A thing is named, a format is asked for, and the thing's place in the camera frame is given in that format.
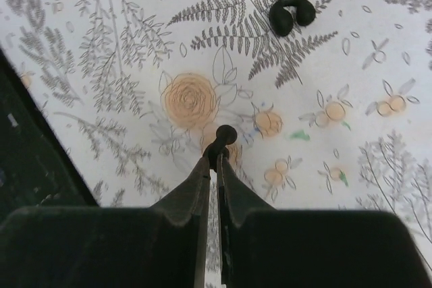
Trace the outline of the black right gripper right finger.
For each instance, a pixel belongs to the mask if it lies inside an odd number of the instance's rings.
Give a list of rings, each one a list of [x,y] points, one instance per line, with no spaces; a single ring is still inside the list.
[[[278,210],[217,159],[221,281],[227,287],[430,287],[394,214]]]

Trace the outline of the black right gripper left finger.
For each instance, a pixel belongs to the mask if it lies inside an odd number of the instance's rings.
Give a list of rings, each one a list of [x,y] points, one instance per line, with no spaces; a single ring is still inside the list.
[[[148,208],[25,207],[1,224],[2,287],[203,287],[210,165]]]

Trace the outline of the black earbud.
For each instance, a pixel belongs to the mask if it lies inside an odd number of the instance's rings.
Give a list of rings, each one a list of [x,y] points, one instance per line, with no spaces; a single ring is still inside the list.
[[[269,10],[269,23],[277,36],[291,33],[294,24],[309,26],[316,18],[316,9],[309,0],[277,0]]]
[[[214,172],[217,171],[218,156],[226,159],[230,157],[228,146],[233,144],[238,137],[237,131],[230,125],[221,125],[216,130],[216,138],[210,143],[203,153],[209,160],[209,167]]]

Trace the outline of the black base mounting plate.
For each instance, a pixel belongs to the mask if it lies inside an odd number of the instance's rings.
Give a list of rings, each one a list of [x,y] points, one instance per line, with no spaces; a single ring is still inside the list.
[[[97,201],[2,55],[1,218],[27,206],[97,206]]]

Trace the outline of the floral patterned table mat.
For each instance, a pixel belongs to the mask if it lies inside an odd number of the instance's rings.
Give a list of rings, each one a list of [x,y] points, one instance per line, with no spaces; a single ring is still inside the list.
[[[238,179],[278,210],[372,210],[431,280],[431,0],[1,0],[5,55],[101,208],[148,208],[221,125]],[[205,284],[221,281],[210,169]]]

